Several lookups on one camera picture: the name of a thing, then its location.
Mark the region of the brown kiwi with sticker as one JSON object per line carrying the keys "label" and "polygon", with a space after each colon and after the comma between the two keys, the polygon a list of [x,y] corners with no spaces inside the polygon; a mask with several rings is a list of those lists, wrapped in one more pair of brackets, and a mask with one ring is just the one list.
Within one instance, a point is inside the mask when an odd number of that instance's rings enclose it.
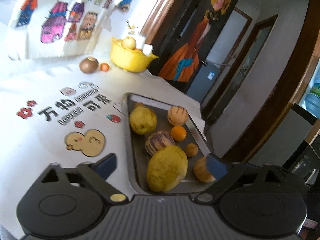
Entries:
{"label": "brown kiwi with sticker", "polygon": [[98,65],[99,62],[97,61],[97,59],[89,56],[80,62],[79,68],[83,73],[91,74],[97,70]]}

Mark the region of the grey appliance in hallway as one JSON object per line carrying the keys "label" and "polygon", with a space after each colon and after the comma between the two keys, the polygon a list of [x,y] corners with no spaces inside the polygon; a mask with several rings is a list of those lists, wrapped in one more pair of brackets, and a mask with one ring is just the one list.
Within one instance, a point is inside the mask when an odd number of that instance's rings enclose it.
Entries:
{"label": "grey appliance in hallway", "polygon": [[201,103],[220,74],[220,68],[205,61],[187,90],[187,96]]}

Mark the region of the white printed table cloth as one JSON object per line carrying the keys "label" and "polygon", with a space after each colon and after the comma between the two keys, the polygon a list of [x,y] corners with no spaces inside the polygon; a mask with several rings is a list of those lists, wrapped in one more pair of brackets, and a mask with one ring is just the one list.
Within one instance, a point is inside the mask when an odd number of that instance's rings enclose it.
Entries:
{"label": "white printed table cloth", "polygon": [[51,163],[75,167],[90,161],[80,151],[68,150],[72,132],[99,130],[106,138],[102,155],[117,155],[118,166],[108,182],[127,196],[134,194],[127,174],[125,93],[136,93],[187,109],[199,130],[204,129],[200,105],[148,71],[126,72],[114,65],[107,72],[85,74],[80,57],[9,61],[1,63],[1,229],[15,238],[24,233],[16,206],[27,189]]}

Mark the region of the grey metal tray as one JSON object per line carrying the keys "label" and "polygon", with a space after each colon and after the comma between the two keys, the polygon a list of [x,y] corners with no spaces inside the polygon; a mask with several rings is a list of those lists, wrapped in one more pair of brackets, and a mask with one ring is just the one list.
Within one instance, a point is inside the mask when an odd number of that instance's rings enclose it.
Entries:
{"label": "grey metal tray", "polygon": [[[138,104],[154,111],[157,116],[157,126],[154,131],[140,135],[134,132],[130,125],[130,114]],[[126,141],[127,170],[131,186],[138,194],[153,194],[147,181],[147,169],[153,154],[165,146],[176,145],[186,150],[188,144],[195,144],[198,149],[197,155],[188,157],[188,168],[185,178],[168,194],[197,194],[209,188],[213,182],[204,183],[194,173],[195,163],[210,153],[206,140],[191,116],[188,117],[182,127],[186,130],[186,138],[176,141],[170,134],[173,126],[167,119],[168,110],[171,104],[161,102],[146,96],[126,93],[123,98],[123,111],[125,113],[124,129]]]}

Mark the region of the yellow apple in bowl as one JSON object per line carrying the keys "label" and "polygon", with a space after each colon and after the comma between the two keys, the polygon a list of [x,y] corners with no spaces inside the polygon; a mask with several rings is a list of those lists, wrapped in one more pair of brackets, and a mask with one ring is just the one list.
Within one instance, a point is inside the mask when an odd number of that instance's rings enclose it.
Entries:
{"label": "yellow apple in bowl", "polygon": [[122,40],[121,45],[124,48],[134,50],[136,49],[136,40],[133,37],[128,36]]}

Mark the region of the large yellow lemon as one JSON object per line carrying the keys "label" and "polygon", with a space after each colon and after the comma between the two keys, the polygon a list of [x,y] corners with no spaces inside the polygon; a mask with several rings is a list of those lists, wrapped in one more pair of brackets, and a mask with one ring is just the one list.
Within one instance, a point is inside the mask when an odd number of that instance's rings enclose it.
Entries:
{"label": "large yellow lemon", "polygon": [[153,192],[168,192],[186,176],[188,158],[184,150],[170,145],[155,153],[147,167],[146,178]]}

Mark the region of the orange tangerine in tray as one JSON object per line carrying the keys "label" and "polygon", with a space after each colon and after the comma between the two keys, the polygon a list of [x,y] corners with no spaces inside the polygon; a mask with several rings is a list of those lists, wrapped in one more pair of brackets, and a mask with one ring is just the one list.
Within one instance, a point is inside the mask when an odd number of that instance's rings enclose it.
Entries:
{"label": "orange tangerine in tray", "polygon": [[176,141],[183,141],[187,137],[187,131],[182,126],[174,126],[171,129],[170,134]]}

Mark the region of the small orange kumquat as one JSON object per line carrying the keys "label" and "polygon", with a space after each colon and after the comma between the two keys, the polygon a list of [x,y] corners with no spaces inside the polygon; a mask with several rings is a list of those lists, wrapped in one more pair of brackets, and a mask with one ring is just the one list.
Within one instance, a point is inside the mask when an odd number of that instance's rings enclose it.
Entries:
{"label": "small orange kumquat", "polygon": [[109,69],[110,69],[110,66],[109,66],[109,64],[107,64],[107,63],[102,63],[102,64],[100,65],[100,70],[103,71],[103,72],[108,72]]}

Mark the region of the tan round melon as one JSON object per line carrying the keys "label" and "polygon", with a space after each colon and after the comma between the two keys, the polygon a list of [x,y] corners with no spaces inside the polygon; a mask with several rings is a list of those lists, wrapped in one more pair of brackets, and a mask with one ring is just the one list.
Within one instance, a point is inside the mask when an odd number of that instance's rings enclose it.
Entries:
{"label": "tan round melon", "polygon": [[215,177],[207,170],[207,157],[201,157],[194,164],[194,174],[198,180],[203,183],[211,183],[215,181]]}

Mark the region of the purple striped pepino melon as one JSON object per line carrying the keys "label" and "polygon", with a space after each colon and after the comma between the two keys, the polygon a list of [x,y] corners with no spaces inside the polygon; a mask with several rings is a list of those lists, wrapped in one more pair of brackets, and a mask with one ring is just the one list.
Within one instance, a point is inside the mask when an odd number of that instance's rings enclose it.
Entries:
{"label": "purple striped pepino melon", "polygon": [[167,131],[158,131],[147,137],[145,149],[149,155],[153,156],[167,146],[174,145],[174,139]]}

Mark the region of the houses drawing paper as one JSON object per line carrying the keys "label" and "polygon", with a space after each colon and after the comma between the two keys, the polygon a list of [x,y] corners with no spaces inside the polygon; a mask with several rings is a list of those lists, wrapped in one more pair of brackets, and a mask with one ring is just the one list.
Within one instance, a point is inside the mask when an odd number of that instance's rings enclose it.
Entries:
{"label": "houses drawing paper", "polygon": [[12,60],[89,54],[101,23],[121,0],[16,0],[8,36]]}

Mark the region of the white paper box in bowl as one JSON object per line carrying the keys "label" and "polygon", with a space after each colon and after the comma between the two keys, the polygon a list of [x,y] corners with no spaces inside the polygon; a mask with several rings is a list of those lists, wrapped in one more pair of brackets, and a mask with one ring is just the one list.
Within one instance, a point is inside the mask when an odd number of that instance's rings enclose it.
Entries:
{"label": "white paper box in bowl", "polygon": [[149,56],[153,51],[153,46],[150,45],[150,44],[144,44],[144,47],[143,47],[143,53],[146,55],[146,56]]}

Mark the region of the blue water bottle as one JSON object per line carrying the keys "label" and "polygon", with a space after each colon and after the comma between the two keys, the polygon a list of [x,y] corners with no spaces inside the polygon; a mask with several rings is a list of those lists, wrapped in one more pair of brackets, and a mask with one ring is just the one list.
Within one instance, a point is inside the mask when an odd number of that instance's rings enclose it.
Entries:
{"label": "blue water bottle", "polygon": [[320,117],[320,92],[319,92],[319,75],[316,76],[315,81],[310,89],[310,92],[305,97],[306,110],[316,116]]}

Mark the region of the yellow pear in tray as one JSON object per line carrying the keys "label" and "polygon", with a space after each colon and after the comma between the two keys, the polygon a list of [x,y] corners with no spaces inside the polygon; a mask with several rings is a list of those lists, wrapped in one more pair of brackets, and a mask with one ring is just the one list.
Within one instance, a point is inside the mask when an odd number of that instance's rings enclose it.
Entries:
{"label": "yellow pear in tray", "polygon": [[131,112],[129,123],[136,134],[146,135],[156,129],[157,115],[149,107],[139,105]]}

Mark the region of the lady in orange dress painting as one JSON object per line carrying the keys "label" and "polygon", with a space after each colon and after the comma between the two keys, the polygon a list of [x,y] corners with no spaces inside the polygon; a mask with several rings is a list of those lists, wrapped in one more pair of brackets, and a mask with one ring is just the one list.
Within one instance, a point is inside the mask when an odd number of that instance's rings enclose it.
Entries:
{"label": "lady in orange dress painting", "polygon": [[220,35],[238,0],[201,0],[181,36],[178,48],[163,65],[159,76],[168,81],[188,82]]}

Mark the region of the small brown longan fruit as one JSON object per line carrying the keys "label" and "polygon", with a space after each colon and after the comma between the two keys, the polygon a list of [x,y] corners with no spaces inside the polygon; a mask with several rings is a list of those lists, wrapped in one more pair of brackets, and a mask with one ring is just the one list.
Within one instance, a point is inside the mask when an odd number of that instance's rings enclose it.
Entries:
{"label": "small brown longan fruit", "polygon": [[189,143],[185,148],[185,153],[189,158],[196,156],[199,152],[198,146],[193,143]]}

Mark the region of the white jar with flowers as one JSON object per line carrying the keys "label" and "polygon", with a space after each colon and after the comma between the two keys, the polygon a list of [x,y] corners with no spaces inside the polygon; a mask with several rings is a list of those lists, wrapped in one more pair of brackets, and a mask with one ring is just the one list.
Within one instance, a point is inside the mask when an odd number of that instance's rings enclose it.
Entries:
{"label": "white jar with flowers", "polygon": [[136,41],[136,49],[142,50],[146,41],[146,37],[142,35],[134,24],[131,25],[129,21],[127,21],[127,27],[129,28],[128,36],[132,37]]}

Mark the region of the yellow plastic bowl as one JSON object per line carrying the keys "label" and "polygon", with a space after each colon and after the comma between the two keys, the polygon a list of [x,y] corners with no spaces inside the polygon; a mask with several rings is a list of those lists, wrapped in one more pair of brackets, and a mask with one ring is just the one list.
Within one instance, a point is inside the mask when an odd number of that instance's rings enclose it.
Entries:
{"label": "yellow plastic bowl", "polygon": [[138,49],[129,49],[122,46],[122,40],[112,37],[110,59],[117,67],[132,73],[140,73],[147,69],[150,63],[158,56],[150,53],[145,55]]}

